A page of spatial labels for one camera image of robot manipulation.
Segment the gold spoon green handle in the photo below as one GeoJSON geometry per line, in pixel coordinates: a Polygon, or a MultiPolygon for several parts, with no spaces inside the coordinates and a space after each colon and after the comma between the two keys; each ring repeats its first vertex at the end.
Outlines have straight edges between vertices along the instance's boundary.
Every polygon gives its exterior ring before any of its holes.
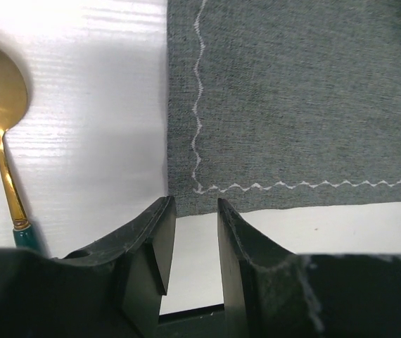
{"type": "Polygon", "coordinates": [[[4,136],[24,117],[28,109],[26,81],[14,60],[0,49],[0,175],[13,223],[13,239],[19,248],[44,252],[29,221],[8,164],[4,136]]]}

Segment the grey cloth placemat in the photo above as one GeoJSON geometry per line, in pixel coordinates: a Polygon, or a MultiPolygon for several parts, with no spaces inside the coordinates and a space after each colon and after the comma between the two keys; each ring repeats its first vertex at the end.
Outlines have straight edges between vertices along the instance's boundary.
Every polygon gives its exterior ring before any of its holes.
{"type": "Polygon", "coordinates": [[[401,1],[169,1],[180,216],[401,201],[401,1]]]}

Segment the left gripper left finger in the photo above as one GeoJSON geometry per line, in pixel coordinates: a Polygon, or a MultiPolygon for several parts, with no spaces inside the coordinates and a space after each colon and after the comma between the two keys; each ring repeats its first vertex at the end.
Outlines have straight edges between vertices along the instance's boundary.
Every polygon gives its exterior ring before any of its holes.
{"type": "Polygon", "coordinates": [[[153,337],[176,215],[161,197],[65,258],[0,248],[0,337],[153,337]]]}

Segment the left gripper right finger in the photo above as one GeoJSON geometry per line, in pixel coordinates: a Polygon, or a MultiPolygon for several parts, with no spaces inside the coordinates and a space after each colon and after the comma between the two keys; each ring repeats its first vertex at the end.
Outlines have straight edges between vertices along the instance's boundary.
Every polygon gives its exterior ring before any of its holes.
{"type": "Polygon", "coordinates": [[[401,254],[295,254],[217,202],[228,337],[401,337],[401,254]]]}

